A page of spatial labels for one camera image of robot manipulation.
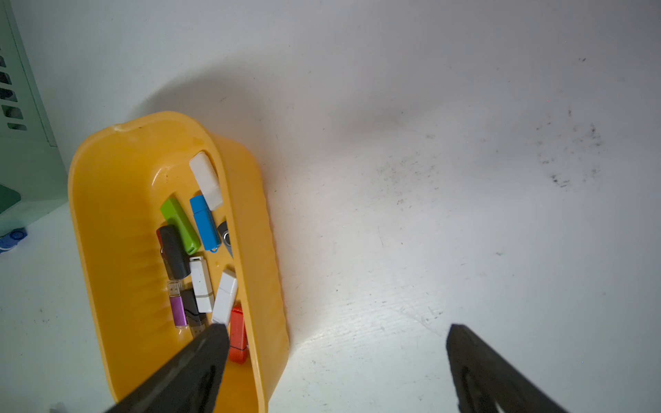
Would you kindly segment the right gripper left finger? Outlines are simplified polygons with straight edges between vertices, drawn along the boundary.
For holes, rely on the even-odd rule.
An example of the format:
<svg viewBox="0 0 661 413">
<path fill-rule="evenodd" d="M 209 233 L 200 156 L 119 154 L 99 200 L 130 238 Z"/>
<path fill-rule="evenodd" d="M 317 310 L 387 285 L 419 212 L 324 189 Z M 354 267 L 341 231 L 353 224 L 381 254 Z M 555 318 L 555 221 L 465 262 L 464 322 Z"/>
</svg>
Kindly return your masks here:
<svg viewBox="0 0 661 413">
<path fill-rule="evenodd" d="M 111 412 L 212 412 L 230 349 L 225 325 L 206 328 Z"/>
</svg>

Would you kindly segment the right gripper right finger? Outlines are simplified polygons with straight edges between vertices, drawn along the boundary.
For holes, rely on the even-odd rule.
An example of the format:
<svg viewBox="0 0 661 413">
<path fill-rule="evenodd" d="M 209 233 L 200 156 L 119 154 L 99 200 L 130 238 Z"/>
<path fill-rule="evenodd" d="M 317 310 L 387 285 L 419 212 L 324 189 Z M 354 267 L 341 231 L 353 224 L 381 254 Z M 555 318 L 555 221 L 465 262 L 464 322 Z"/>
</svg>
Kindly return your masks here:
<svg viewBox="0 0 661 413">
<path fill-rule="evenodd" d="M 446 349 L 460 412 L 565 411 L 466 325 L 451 325 Z"/>
</svg>

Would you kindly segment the red rectangular usb drive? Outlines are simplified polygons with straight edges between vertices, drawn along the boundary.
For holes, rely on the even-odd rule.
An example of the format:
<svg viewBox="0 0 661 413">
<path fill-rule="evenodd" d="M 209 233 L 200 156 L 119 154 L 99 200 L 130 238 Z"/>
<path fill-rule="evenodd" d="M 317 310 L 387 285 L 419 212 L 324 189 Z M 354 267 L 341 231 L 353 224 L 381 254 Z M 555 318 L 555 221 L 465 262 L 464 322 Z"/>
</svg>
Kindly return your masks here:
<svg viewBox="0 0 661 413">
<path fill-rule="evenodd" d="M 229 361 L 243 365 L 249 356 L 249 344 L 244 312 L 241 306 L 234 306 L 234 308 L 232 308 L 229 325 L 229 338 Z"/>
</svg>

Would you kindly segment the white usb drive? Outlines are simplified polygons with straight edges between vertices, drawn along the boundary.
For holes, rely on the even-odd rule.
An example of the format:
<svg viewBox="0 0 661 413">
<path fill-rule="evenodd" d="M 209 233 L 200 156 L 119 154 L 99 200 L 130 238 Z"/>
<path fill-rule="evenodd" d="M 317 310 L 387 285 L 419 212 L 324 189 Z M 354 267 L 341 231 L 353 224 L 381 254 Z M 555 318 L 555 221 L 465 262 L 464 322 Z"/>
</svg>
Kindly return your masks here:
<svg viewBox="0 0 661 413">
<path fill-rule="evenodd" d="M 213 304 L 212 322 L 214 324 L 225 325 L 225 327 L 230 324 L 238 289 L 239 284 L 235 273 L 232 270 L 224 270 Z"/>
<path fill-rule="evenodd" d="M 211 313 L 214 297 L 207 262 L 203 256 L 191 256 L 189 266 L 198 311 L 200 313 Z"/>
<path fill-rule="evenodd" d="M 224 201 L 220 181 L 209 156 L 204 151 L 198 152 L 189 161 L 189 167 L 209 209 L 221 208 Z"/>
</svg>

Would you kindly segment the purple usb drive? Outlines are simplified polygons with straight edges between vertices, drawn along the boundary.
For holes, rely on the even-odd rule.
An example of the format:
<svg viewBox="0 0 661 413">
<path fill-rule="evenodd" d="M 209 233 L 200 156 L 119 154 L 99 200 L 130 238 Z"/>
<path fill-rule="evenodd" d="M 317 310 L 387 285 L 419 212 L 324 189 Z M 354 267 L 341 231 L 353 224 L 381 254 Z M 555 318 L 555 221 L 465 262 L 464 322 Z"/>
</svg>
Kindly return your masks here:
<svg viewBox="0 0 661 413">
<path fill-rule="evenodd" d="M 169 280 L 168 296 L 173 322 L 176 328 L 183 329 L 188 326 L 185 306 L 182 298 L 183 285 L 180 280 Z"/>
</svg>

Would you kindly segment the black oval usb drive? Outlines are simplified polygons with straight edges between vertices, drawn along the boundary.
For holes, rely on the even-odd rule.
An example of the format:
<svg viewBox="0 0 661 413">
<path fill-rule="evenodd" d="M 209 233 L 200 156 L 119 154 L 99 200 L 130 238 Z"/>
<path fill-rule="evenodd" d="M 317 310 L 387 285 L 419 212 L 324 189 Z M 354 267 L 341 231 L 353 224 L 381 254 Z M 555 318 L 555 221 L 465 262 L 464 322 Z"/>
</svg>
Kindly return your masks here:
<svg viewBox="0 0 661 413">
<path fill-rule="evenodd" d="M 190 275 L 189 256 L 182 245 L 177 228 L 163 225 L 156 231 L 160 255 L 170 280 L 183 280 Z"/>
</svg>

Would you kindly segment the blue usb flash drive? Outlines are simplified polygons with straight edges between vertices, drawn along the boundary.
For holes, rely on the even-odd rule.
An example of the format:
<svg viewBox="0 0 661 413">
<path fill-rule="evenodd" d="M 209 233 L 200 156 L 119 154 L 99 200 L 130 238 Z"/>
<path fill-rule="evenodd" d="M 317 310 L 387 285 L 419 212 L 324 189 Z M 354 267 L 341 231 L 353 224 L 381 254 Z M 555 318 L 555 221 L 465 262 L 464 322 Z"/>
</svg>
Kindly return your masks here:
<svg viewBox="0 0 661 413">
<path fill-rule="evenodd" d="M 198 233 L 205 251 L 215 253 L 220 248 L 220 236 L 213 220 L 213 215 L 203 195 L 189 200 Z"/>
</svg>

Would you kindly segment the green usb flash drive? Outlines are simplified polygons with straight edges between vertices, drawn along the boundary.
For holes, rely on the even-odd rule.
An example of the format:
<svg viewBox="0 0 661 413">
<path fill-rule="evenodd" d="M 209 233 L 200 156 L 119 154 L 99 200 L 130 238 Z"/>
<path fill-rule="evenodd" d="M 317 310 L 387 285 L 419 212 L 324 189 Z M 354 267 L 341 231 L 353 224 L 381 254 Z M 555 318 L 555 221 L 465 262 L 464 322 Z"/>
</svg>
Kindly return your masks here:
<svg viewBox="0 0 661 413">
<path fill-rule="evenodd" d="M 201 239 L 178 199 L 175 196 L 169 197 L 161 205 L 160 212 L 165 222 L 177 229 L 186 253 L 194 256 L 201 248 Z"/>
</svg>

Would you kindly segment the yellow plastic storage box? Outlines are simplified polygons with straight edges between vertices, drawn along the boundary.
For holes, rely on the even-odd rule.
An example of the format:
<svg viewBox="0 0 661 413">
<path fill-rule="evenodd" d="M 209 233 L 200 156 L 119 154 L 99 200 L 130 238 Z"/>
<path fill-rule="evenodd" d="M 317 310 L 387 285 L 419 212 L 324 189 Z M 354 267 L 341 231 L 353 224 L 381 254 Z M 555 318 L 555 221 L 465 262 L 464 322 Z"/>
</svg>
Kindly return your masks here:
<svg viewBox="0 0 661 413">
<path fill-rule="evenodd" d="M 69 205 L 108 386 L 122 400 L 191 342 L 175 327 L 157 230 L 169 198 L 184 210 L 200 194 L 189 167 L 208 155 L 220 181 L 232 246 L 205 259 L 213 284 L 232 270 L 244 313 L 248 358 L 228 363 L 218 412 L 265 412 L 287 365 L 289 339 L 281 277 L 263 179 L 239 142 L 176 112 L 108 127 L 79 146 L 69 172 Z"/>
</svg>

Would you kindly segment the black silver swivel usb drive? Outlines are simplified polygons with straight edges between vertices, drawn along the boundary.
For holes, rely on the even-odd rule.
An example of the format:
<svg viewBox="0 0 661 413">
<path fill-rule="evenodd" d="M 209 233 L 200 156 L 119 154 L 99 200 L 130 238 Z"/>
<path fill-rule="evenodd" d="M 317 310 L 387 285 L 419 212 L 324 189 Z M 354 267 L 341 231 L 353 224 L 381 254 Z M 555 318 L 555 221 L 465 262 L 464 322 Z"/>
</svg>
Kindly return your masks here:
<svg viewBox="0 0 661 413">
<path fill-rule="evenodd" d="M 228 254 L 230 255 L 230 257 L 233 257 L 232 242 L 231 242 L 229 228 L 228 228 L 228 225 L 227 225 L 226 221 L 223 221 L 222 223 L 220 223 L 218 225 L 217 232 L 218 232 L 220 240 L 221 240 L 222 244 L 225 246 L 225 249 L 227 250 Z"/>
</svg>

